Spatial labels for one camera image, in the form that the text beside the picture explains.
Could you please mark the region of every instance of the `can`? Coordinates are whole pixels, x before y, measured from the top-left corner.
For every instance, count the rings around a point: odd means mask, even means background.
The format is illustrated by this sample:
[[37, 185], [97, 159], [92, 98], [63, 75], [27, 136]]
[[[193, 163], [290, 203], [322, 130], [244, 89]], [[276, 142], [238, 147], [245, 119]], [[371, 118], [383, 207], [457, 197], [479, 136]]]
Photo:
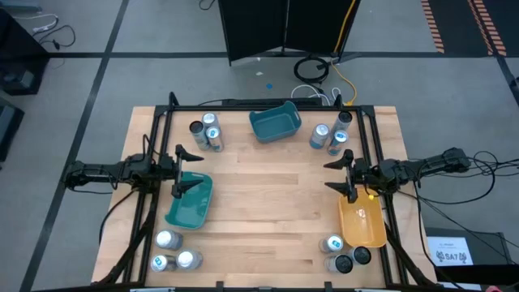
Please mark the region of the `can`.
[[172, 230], [162, 230], [155, 236], [155, 244], [164, 249], [176, 251], [182, 246], [183, 236]]
[[208, 136], [212, 150], [216, 152], [224, 151], [224, 142], [221, 140], [221, 131], [218, 127], [210, 127], [205, 133]]
[[180, 251], [177, 256], [177, 266], [182, 269], [196, 269], [202, 265], [202, 254], [197, 251]]
[[335, 134], [333, 134], [330, 146], [328, 146], [328, 154], [332, 156], [336, 156], [337, 154], [339, 154], [342, 150], [342, 147], [344, 146], [344, 143], [346, 143], [347, 140], [348, 134], [346, 134], [345, 131], [336, 131]]
[[155, 255], [151, 266], [153, 272], [174, 271], [177, 269], [177, 261], [172, 255]]
[[202, 116], [202, 123], [204, 124], [204, 129], [208, 129], [210, 127], [217, 127], [218, 129], [220, 129], [218, 117], [213, 113], [204, 114]]
[[310, 146], [315, 149], [321, 149], [326, 144], [330, 129], [324, 124], [315, 126], [314, 131], [311, 133]]
[[337, 234], [332, 234], [319, 241], [319, 249], [324, 253], [340, 251], [343, 246], [342, 238]]
[[351, 120], [353, 120], [353, 116], [350, 114], [350, 112], [342, 110], [337, 115], [337, 119], [333, 124], [330, 135], [333, 135], [336, 131], [346, 131], [350, 126]]
[[330, 272], [349, 273], [354, 268], [354, 262], [347, 255], [332, 255], [324, 259], [324, 266]]
[[189, 131], [193, 135], [193, 138], [195, 138], [196, 145], [200, 150], [208, 150], [211, 148], [208, 137], [204, 132], [204, 125], [201, 121], [192, 122], [191, 125], [189, 125]]
[[356, 264], [369, 264], [371, 262], [371, 252], [365, 247], [354, 247], [348, 251], [347, 255]]

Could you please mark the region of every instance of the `black can lid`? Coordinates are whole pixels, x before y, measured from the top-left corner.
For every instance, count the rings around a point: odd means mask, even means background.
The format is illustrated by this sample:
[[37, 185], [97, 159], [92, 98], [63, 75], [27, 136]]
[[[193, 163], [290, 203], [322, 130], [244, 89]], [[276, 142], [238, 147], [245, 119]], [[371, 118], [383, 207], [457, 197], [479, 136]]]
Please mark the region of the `black can lid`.
[[337, 271], [341, 273], [349, 273], [354, 268], [354, 262], [347, 255], [339, 255], [335, 259]]
[[204, 130], [204, 125], [201, 121], [194, 121], [191, 123], [191, 125], [189, 125], [189, 131], [191, 131], [191, 133], [197, 134], [203, 130]]
[[354, 258], [359, 264], [369, 264], [371, 262], [371, 252], [365, 247], [357, 247], [354, 251]]
[[351, 122], [353, 117], [351, 116], [350, 112], [341, 111], [339, 113], [339, 119], [341, 120], [341, 122]]

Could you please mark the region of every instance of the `wooden table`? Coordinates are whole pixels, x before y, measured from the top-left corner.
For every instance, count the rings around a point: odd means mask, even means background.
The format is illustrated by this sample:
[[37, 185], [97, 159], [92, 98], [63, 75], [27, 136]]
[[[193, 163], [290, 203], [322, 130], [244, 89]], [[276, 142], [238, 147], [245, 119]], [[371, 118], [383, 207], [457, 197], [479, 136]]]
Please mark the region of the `wooden table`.
[[[135, 107], [127, 132], [122, 157], [142, 152], [142, 135], [149, 134], [153, 107]], [[375, 107], [384, 157], [406, 159], [397, 112], [394, 107]], [[331, 233], [340, 233], [337, 200], [339, 194], [324, 182], [341, 182], [345, 172], [323, 168], [335, 161], [325, 149], [315, 150], [308, 141], [317, 123], [331, 126], [337, 112], [300, 112], [302, 127], [296, 135], [270, 144], [256, 141], [248, 112], [217, 112], [220, 120], [224, 152], [203, 152], [195, 144], [189, 124], [200, 120], [203, 112], [174, 112], [169, 135], [169, 153], [174, 146], [183, 147], [205, 158], [200, 162], [183, 163], [183, 170], [210, 174], [214, 183], [207, 220], [199, 230], [183, 230], [169, 225], [164, 216], [172, 202], [171, 184], [161, 188], [155, 230], [172, 229], [184, 234], [184, 247], [201, 251], [204, 264], [200, 269], [174, 273], [148, 270], [146, 286], [209, 286], [224, 281], [225, 286], [256, 287], [317, 287], [325, 281], [334, 287], [384, 287], [384, 276], [377, 249], [366, 266], [355, 266], [352, 273], [329, 273], [318, 241]], [[364, 118], [370, 142], [370, 153], [376, 163], [369, 120]], [[162, 133], [164, 119], [159, 133]], [[351, 123], [347, 148], [356, 157], [362, 156], [356, 119]], [[111, 206], [128, 191], [121, 186], [114, 192]], [[411, 186], [404, 191], [412, 192]], [[120, 205], [106, 222], [92, 280], [107, 274], [127, 248], [135, 213], [137, 195]], [[402, 246], [424, 274], [435, 281], [431, 264], [422, 252], [418, 233], [416, 202], [395, 195], [394, 208]], [[388, 249], [393, 280], [398, 282], [395, 256]], [[153, 245], [155, 254], [175, 255]], [[133, 278], [136, 279], [141, 253], [135, 254]]]

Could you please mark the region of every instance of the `black floor tape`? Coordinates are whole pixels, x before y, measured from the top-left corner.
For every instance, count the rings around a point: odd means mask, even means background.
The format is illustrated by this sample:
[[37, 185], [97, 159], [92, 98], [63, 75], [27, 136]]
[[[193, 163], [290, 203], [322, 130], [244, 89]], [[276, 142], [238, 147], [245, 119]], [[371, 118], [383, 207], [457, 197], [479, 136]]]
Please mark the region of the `black floor tape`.
[[474, 13], [467, 0], [428, 0], [446, 54], [488, 56]]
[[483, 0], [483, 3], [499, 33], [507, 56], [519, 56], [519, 1]]

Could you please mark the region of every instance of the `gray carpet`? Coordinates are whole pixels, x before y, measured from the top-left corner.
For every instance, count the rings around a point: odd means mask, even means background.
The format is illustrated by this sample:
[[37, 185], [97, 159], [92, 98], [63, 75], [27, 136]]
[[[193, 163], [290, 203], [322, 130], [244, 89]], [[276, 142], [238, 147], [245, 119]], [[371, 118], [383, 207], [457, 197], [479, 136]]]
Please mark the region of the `gray carpet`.
[[[120, 2], [59, 0], [42, 1], [42, 6], [44, 13], [57, 13], [64, 24], [74, 24], [78, 40], [67, 51], [102, 52]], [[399, 5], [362, 1], [346, 49], [434, 52], [419, 3], [395, 2]], [[32, 24], [24, 23], [24, 27], [30, 29]], [[187, 0], [131, 0], [114, 50], [225, 51], [218, 8], [200, 11], [196, 1]], [[507, 60], [515, 74], [519, 74], [517, 60]], [[169, 91], [183, 105], [220, 98], [289, 97], [300, 84], [293, 74], [297, 61], [251, 58], [229, 67], [225, 58], [111, 59], [78, 159], [117, 161], [131, 109], [165, 104]], [[51, 60], [37, 95], [4, 97], [4, 102], [26, 112], [0, 171], [0, 220], [8, 222], [0, 233], [9, 234], [0, 242], [0, 262], [9, 263], [0, 272], [6, 291], [17, 290], [23, 279], [100, 60], [67, 59], [62, 67], [53, 69], [62, 62]], [[358, 58], [339, 69], [357, 86], [355, 104], [397, 107], [412, 158], [435, 155], [453, 146], [470, 155], [489, 150], [500, 160], [517, 157], [519, 107], [493, 58]], [[345, 98], [351, 97], [351, 90], [333, 70], [322, 88], [329, 92], [332, 87], [339, 87]], [[299, 94], [304, 97], [309, 92]], [[519, 243], [514, 227], [518, 179], [497, 178], [486, 199], [462, 208], [440, 208], [471, 229], [501, 231]], [[489, 178], [428, 178], [420, 193], [437, 200], [463, 200], [482, 194], [489, 183]], [[105, 190], [105, 186], [94, 187]], [[65, 194], [33, 289], [90, 282], [97, 233], [108, 204], [109, 195]], [[427, 226], [455, 228], [428, 208], [423, 217]], [[517, 249], [509, 248], [519, 260]]]

